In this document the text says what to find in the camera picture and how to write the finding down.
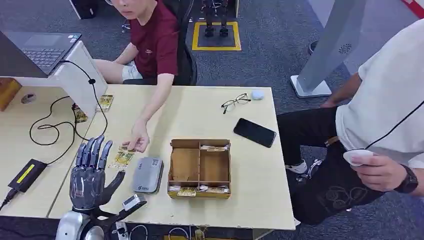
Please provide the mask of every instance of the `eyeglasses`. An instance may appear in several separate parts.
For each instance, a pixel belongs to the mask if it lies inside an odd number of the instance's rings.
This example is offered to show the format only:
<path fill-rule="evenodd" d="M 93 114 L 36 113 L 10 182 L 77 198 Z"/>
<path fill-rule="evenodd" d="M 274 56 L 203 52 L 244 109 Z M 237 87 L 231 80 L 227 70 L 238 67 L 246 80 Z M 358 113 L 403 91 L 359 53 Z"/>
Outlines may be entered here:
<path fill-rule="evenodd" d="M 226 102 L 224 102 L 224 104 L 221 105 L 221 108 L 224 108 L 223 114 L 233 110 L 236 107 L 236 103 L 237 104 L 247 104 L 250 101 L 251 101 L 251 99 L 248 98 L 247 93 L 243 93 L 243 94 L 239 95 L 234 100 L 226 101 Z"/>

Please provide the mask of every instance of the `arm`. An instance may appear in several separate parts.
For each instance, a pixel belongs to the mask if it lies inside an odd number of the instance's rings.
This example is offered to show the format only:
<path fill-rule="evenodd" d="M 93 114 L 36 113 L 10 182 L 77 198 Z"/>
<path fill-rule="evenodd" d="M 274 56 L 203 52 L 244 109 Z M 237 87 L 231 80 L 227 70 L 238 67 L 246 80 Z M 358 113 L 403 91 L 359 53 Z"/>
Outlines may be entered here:
<path fill-rule="evenodd" d="M 150 118 L 162 107 L 170 95 L 174 75 L 162 73 L 157 76 L 157 86 L 149 103 L 144 107 L 137 122 L 147 123 Z"/>
<path fill-rule="evenodd" d="M 353 74 L 343 87 L 333 93 L 327 101 L 325 101 L 322 107 L 334 107 L 341 101 L 352 98 L 356 94 L 361 83 L 362 80 L 359 74 Z"/>
<path fill-rule="evenodd" d="M 117 64 L 126 65 L 134 60 L 137 54 L 139 54 L 139 50 L 137 50 L 137 47 L 130 42 L 114 62 Z"/>
<path fill-rule="evenodd" d="M 392 191 L 399 187 L 407 176 L 405 168 L 388 156 L 355 156 L 352 162 L 361 165 L 352 166 L 352 169 L 356 171 L 362 183 L 376 191 Z M 410 194 L 424 197 L 424 168 L 411 167 L 411 161 L 409 167 L 418 180 L 417 188 Z"/>
<path fill-rule="evenodd" d="M 123 143 L 123 145 L 128 145 L 128 150 L 135 149 L 141 153 L 144 153 L 146 150 L 150 143 L 147 122 L 168 99 L 173 81 L 174 75 L 170 73 L 162 73 L 157 76 L 157 86 L 154 93 L 132 127 L 131 141 Z"/>

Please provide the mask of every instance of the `white t-shirt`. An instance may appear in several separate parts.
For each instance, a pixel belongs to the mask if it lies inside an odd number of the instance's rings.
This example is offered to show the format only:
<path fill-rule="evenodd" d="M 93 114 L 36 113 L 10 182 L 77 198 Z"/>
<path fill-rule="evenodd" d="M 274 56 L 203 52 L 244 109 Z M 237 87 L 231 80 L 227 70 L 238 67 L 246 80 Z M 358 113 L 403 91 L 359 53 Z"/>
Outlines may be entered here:
<path fill-rule="evenodd" d="M 358 91 L 335 116 L 347 150 L 365 148 L 384 136 L 424 101 L 424 19 L 392 37 L 358 73 Z M 424 169 L 424 105 L 368 150 Z"/>

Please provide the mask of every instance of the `laptop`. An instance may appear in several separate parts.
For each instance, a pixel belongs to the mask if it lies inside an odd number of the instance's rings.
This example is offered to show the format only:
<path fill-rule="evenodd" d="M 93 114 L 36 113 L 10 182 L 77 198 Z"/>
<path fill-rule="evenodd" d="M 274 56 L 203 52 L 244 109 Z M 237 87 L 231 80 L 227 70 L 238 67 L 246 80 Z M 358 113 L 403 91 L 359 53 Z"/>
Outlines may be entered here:
<path fill-rule="evenodd" d="M 1 32 L 0 76 L 48 78 L 81 33 Z"/>

